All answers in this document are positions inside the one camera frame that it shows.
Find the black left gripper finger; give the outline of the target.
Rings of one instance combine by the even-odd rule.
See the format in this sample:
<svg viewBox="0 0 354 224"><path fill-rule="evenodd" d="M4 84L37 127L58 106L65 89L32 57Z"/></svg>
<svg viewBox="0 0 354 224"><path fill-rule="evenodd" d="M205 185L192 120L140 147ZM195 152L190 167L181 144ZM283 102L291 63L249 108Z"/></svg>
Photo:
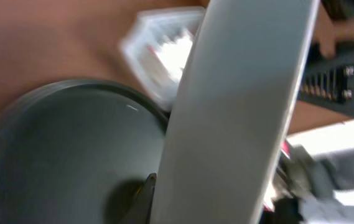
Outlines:
<svg viewBox="0 0 354 224"><path fill-rule="evenodd" d="M139 188L134 203L123 218L123 224L148 224L157 175L151 173Z"/></svg>

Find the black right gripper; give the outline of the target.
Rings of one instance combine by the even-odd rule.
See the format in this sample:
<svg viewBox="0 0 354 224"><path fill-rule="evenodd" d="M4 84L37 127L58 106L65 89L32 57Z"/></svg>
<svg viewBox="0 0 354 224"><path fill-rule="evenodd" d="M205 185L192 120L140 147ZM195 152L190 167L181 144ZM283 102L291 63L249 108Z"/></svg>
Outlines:
<svg viewBox="0 0 354 224"><path fill-rule="evenodd" d="M332 58L310 48L298 100L354 117L354 42L337 44Z"/></svg>

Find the white plate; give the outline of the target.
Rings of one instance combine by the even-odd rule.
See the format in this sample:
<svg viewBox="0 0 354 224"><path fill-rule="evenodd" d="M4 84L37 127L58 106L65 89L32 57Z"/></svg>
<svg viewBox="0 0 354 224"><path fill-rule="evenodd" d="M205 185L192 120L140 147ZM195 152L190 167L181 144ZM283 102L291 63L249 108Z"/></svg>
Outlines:
<svg viewBox="0 0 354 224"><path fill-rule="evenodd" d="M151 223L257 223L318 1L211 0L172 108Z"/></svg>

